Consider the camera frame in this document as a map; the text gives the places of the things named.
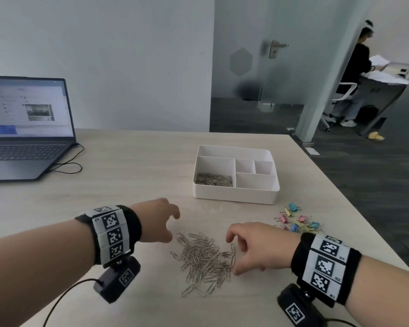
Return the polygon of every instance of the white desk organizer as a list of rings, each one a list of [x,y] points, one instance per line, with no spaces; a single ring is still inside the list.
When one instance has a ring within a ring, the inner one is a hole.
[[[199,173],[231,176],[233,187],[198,185]],[[269,150],[199,146],[192,188],[195,198],[274,204],[279,189]]]

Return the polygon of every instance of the hexagon decal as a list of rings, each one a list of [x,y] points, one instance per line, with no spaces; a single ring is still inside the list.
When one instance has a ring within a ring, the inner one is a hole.
[[[242,76],[252,69],[253,55],[244,47],[230,55],[230,71]]]

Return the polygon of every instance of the laptop keyboard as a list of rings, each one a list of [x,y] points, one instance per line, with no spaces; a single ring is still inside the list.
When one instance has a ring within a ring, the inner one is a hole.
[[[0,145],[0,160],[52,159],[65,145]]]

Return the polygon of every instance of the hand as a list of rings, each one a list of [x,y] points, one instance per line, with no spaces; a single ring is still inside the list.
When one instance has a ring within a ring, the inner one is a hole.
[[[166,198],[140,202],[130,207],[138,215],[142,226],[140,242],[168,243],[173,239],[173,234],[167,229],[170,216],[180,218],[179,207],[170,204]]]
[[[230,243],[238,236],[238,244],[245,256],[236,259],[233,274],[240,275],[251,269],[282,269],[291,267],[300,234],[259,222],[232,224],[226,234]]]

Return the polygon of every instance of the laptop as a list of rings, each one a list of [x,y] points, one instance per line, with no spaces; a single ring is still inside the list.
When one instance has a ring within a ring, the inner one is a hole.
[[[65,79],[0,77],[0,181],[40,178],[75,143]]]

